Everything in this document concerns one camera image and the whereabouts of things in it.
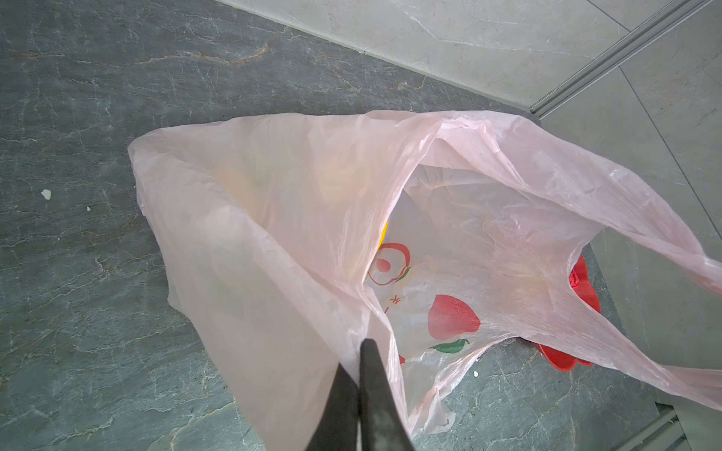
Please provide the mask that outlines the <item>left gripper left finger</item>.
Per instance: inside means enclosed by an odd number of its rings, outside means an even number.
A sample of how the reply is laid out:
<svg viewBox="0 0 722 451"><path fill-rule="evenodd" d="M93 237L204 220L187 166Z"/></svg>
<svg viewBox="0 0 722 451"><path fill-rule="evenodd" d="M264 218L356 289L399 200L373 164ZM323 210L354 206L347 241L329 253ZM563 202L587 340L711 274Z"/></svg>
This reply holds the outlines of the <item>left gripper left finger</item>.
<svg viewBox="0 0 722 451"><path fill-rule="evenodd" d="M358 387L338 365L321 420L306 451L355 451L358 428Z"/></svg>

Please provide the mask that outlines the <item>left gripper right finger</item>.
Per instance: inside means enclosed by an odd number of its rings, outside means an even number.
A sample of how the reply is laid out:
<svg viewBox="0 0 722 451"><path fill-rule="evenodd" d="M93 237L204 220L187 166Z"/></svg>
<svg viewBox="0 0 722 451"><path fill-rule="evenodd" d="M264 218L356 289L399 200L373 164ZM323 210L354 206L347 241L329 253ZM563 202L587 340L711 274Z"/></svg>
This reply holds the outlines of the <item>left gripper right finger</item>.
<svg viewBox="0 0 722 451"><path fill-rule="evenodd" d="M360 426L364 451L414 451L400 420L378 346L370 338L360 347Z"/></svg>

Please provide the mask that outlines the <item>pink plastic bag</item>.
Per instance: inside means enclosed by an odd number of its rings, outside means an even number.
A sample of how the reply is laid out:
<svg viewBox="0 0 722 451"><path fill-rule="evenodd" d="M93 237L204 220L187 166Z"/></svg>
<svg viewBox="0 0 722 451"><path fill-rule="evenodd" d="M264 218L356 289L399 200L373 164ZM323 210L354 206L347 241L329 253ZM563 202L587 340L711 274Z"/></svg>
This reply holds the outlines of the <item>pink plastic bag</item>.
<svg viewBox="0 0 722 451"><path fill-rule="evenodd" d="M637 174L526 118L233 118L147 133L129 155L169 304L270 450L308 445L367 338L412 436L448 430L446 397L515 337L721 406L719 371L654 362L569 283L604 229L710 291L720 263Z"/></svg>

